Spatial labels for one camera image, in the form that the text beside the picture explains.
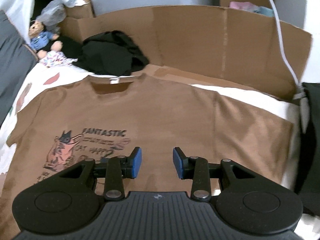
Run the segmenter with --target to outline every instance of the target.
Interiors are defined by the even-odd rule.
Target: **ribbed black plate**
[[[23,231],[15,240],[301,240],[293,232],[252,236],[224,224],[208,203],[185,192],[131,192],[108,202],[99,217],[77,232],[39,236]]]

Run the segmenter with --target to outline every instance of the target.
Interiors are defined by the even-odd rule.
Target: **gray wall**
[[[303,28],[307,0],[276,0],[279,18],[285,22]]]

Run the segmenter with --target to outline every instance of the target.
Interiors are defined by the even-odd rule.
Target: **white wall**
[[[304,30],[312,34],[312,49],[303,82],[320,82],[320,0],[307,0]]]
[[[275,0],[280,20],[303,28],[306,0]]]

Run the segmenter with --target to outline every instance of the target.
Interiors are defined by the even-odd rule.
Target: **white bedsheet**
[[[6,140],[16,125],[17,115],[15,114],[15,112],[17,103],[19,100],[19,103],[22,102],[22,100],[19,98],[27,85],[29,83],[32,83],[29,92],[24,98],[21,109],[23,109],[35,96],[40,94],[45,89],[77,82],[84,79],[88,75],[94,74],[75,66],[56,66],[52,68],[46,68],[41,63],[38,63],[30,71],[15,99],[15,102],[13,103],[12,110],[7,115],[0,129],[0,174],[6,173],[8,171],[15,152],[16,146],[12,145],[11,147],[8,147],[6,144]],[[51,81],[53,82],[51,84],[44,85],[44,83],[49,79],[51,79]],[[275,98],[256,91],[242,90],[237,88],[222,88],[216,86],[203,86],[197,84],[192,84],[192,86],[201,89],[217,91],[221,95],[228,96],[247,104],[265,109],[293,123],[294,127],[291,138],[289,158],[282,180],[282,185],[284,187],[292,189],[296,178],[300,152],[299,107],[287,102],[278,101]],[[312,233],[312,229],[314,227],[312,223],[310,223],[310,218],[304,216],[303,219],[299,222],[296,233],[304,239],[317,240],[320,237],[320,234]]]

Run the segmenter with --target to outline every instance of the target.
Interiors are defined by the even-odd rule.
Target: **gray pillow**
[[[0,11],[0,127],[37,58]]]

